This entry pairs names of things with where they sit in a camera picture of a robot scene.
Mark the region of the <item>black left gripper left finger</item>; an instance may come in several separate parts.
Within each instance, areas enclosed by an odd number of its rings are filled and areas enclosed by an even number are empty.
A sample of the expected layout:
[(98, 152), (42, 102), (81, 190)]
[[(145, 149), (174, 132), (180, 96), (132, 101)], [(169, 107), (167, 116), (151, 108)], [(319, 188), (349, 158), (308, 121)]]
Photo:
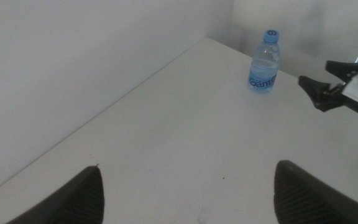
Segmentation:
[(101, 171), (89, 166), (10, 224), (101, 224), (104, 189)]

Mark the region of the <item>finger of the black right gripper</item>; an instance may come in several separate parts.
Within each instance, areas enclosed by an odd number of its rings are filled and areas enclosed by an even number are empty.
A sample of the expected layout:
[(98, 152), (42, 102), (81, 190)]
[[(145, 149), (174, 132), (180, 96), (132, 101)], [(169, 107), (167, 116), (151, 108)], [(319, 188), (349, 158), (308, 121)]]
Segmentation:
[(330, 83), (318, 82), (306, 76), (300, 76), (298, 85), (309, 96), (313, 106), (322, 112), (344, 105), (344, 99), (341, 94), (343, 90), (342, 84), (331, 88)]
[(352, 78), (358, 75), (358, 63), (328, 60), (325, 65), (325, 70), (337, 78)]

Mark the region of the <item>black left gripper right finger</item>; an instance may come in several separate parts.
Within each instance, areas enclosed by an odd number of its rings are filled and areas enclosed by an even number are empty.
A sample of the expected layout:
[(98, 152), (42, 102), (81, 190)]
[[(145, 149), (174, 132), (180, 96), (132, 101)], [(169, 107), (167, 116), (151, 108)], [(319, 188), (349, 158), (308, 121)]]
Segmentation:
[(279, 223), (358, 223), (358, 202), (291, 161), (275, 169), (273, 205)]

